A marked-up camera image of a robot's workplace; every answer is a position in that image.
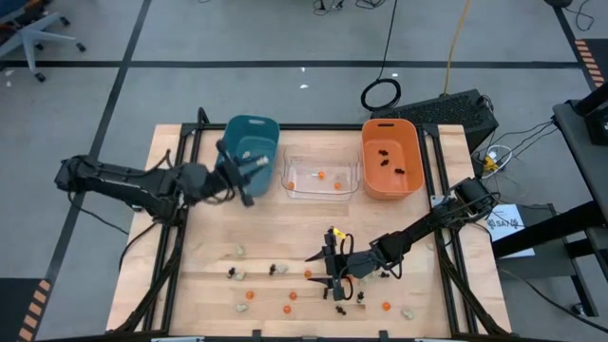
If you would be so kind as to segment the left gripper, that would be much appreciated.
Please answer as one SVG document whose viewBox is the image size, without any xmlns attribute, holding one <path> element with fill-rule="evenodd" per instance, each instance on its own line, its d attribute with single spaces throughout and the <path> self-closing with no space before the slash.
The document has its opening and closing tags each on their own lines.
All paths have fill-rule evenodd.
<svg viewBox="0 0 608 342">
<path fill-rule="evenodd" d="M 255 204 L 253 197 L 246 191 L 245 187 L 251 180 L 267 168 L 267 165 L 257 165 L 259 156 L 251 152 L 244 152 L 240 157 L 232 157 L 223 139 L 216 142 L 218 155 L 222 163 L 216 165 L 212 175 L 217 179 L 218 185 L 214 186 L 215 193 L 208 200 L 209 204 L 220 205 L 232 200 L 239 195 L 245 207 Z"/>
</svg>

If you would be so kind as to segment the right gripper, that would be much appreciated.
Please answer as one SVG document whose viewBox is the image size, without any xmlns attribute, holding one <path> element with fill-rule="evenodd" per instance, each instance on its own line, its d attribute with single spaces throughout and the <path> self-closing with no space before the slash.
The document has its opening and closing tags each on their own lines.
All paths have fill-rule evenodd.
<svg viewBox="0 0 608 342">
<path fill-rule="evenodd" d="M 352 277 L 363 278 L 379 268 L 377 239 L 370 243 L 370 248 L 362 252 L 349 250 L 344 246 L 348 239 L 354 243 L 352 234 L 346 234 L 332 226 L 324 236 L 325 246 L 306 262 L 322 260 L 326 266 L 328 277 L 310 277 L 309 281 L 325 286 L 324 298 L 332 294 L 334 301 L 350 300 L 353 295 Z"/>
</svg>

